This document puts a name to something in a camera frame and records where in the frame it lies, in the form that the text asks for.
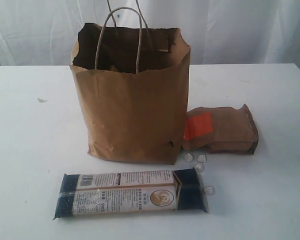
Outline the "white candy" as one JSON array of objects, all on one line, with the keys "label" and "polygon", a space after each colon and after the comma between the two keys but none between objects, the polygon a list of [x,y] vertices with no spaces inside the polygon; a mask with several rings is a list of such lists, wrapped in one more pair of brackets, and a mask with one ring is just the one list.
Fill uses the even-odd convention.
[{"label": "white candy", "polygon": [[215,193],[215,190],[214,188],[211,186],[211,185],[207,185],[203,188],[203,192],[208,195],[208,196],[211,196]]},{"label": "white candy", "polygon": [[197,157],[197,161],[199,163],[206,163],[207,162],[207,157],[205,154],[200,154],[198,157]]},{"label": "white candy", "polygon": [[202,163],[197,163],[194,167],[193,167],[198,173],[201,173],[205,170],[205,166]]},{"label": "white candy", "polygon": [[194,160],[194,156],[191,153],[185,153],[183,157],[187,163],[190,163]]}]

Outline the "dark blue noodle packet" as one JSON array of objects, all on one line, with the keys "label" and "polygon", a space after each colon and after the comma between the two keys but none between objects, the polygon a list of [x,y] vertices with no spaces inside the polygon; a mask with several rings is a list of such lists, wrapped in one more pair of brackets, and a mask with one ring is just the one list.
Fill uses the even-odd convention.
[{"label": "dark blue noodle packet", "polygon": [[194,168],[65,174],[54,217],[181,210],[209,211]]}]

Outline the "brown paper shopping bag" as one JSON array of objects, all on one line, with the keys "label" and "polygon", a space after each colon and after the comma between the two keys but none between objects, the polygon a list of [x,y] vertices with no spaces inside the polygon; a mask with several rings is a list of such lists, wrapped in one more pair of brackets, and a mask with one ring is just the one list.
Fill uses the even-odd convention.
[{"label": "brown paper shopping bag", "polygon": [[70,69],[88,153],[114,162],[173,165],[184,137],[191,48],[179,28],[86,23]]}]

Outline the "brown pouch with orange label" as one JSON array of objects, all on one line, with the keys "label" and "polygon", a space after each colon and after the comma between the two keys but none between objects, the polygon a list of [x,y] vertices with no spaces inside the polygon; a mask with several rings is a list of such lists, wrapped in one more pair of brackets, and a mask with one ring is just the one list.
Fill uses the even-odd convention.
[{"label": "brown pouch with orange label", "polygon": [[239,109],[197,107],[186,114],[184,150],[253,155],[258,142],[258,129],[246,104]]}]

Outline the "small paper scrap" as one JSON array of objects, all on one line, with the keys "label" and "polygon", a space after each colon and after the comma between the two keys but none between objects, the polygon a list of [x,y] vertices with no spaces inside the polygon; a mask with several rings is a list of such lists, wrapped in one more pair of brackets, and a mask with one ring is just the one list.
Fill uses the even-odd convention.
[{"label": "small paper scrap", "polygon": [[37,101],[39,102],[39,103],[45,103],[45,102],[47,102],[47,100],[45,100],[45,99],[42,99],[42,98],[37,98]]}]

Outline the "white backdrop curtain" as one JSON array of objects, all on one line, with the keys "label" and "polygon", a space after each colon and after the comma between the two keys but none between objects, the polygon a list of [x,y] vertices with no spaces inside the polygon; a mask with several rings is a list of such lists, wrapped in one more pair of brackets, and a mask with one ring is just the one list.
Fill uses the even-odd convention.
[{"label": "white backdrop curtain", "polygon": [[293,63],[300,0],[0,0],[0,66],[68,65],[85,23],[180,28],[192,64]]}]

